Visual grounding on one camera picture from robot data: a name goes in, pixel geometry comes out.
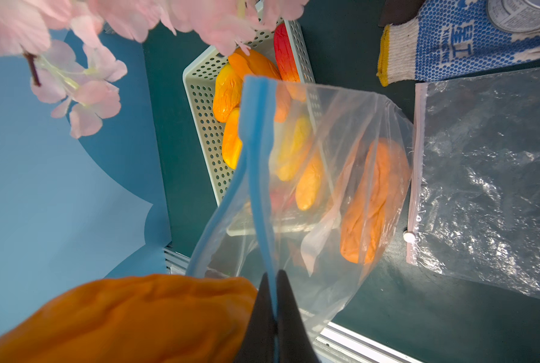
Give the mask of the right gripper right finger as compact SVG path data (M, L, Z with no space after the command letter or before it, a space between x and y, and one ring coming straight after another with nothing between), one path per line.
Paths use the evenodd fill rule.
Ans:
M277 282L277 358L279 362L319 363L303 324L290 280L279 270Z

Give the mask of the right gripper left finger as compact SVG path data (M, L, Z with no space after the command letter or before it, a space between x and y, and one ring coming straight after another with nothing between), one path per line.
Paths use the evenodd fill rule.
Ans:
M234 362L276 362L276 331L268 275L264 274L244 340Z

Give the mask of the clear blue-zip bag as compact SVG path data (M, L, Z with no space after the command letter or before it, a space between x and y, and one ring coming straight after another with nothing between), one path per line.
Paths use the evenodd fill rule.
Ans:
M397 229L412 123L385 95L247 77L239 160L188 275L287 273L317 337L357 293Z

